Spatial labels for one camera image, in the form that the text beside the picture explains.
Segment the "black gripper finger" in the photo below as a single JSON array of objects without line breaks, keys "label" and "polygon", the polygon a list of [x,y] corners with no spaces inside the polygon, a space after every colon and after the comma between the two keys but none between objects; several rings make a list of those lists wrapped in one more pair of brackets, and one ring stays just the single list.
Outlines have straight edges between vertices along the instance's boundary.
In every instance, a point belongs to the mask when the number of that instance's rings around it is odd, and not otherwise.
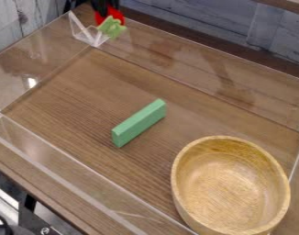
[{"label": "black gripper finger", "polygon": [[120,6],[120,0],[91,0],[91,6],[102,15],[107,15],[108,7],[111,6],[118,9]]}]

